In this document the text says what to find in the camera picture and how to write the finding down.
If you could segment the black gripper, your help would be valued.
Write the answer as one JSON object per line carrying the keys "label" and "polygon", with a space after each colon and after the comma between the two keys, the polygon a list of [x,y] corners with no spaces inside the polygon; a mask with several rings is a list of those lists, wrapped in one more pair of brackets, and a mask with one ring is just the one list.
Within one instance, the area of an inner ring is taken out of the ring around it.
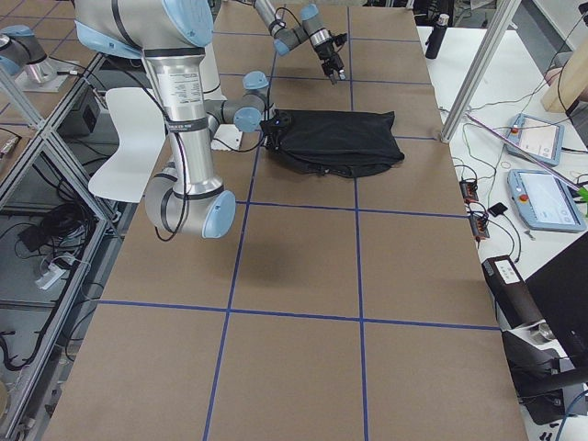
{"label": "black gripper", "polygon": [[313,34],[313,49],[322,63],[322,70],[332,85],[345,81],[345,66],[338,51],[346,44],[347,34],[333,35],[331,32],[315,32]]}
{"label": "black gripper", "polygon": [[261,121],[260,128],[266,136],[266,148],[277,151],[292,125],[293,116],[289,110],[276,110],[273,118]]}

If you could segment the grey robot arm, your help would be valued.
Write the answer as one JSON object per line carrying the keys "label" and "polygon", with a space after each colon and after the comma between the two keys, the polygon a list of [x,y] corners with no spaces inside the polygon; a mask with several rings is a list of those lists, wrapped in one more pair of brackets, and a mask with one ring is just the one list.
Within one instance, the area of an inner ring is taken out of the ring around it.
{"label": "grey robot arm", "polygon": [[148,218],[171,234],[224,236],[234,220],[236,199],[214,170],[213,125],[233,124],[252,132],[269,119],[272,102],[265,74],[248,73],[240,99],[205,98],[200,65],[213,33],[206,1],[77,1],[74,10],[82,44],[142,61],[163,114],[173,162],[146,188]]}
{"label": "grey robot arm", "polygon": [[321,62],[323,74],[333,85],[344,81],[345,65],[339,51],[347,43],[346,33],[333,34],[323,22],[318,6],[308,4],[297,17],[285,6],[275,8],[269,1],[253,1],[252,6],[273,38],[278,55],[285,56],[308,41]]}

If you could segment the neighbour robot arm base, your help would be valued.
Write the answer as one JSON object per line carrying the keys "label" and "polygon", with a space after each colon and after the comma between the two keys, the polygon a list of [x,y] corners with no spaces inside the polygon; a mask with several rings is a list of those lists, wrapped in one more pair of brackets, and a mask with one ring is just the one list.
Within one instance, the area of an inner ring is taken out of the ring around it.
{"label": "neighbour robot arm base", "polygon": [[26,92],[56,93],[70,73],[62,62],[49,58],[25,25],[1,29],[1,67]]}

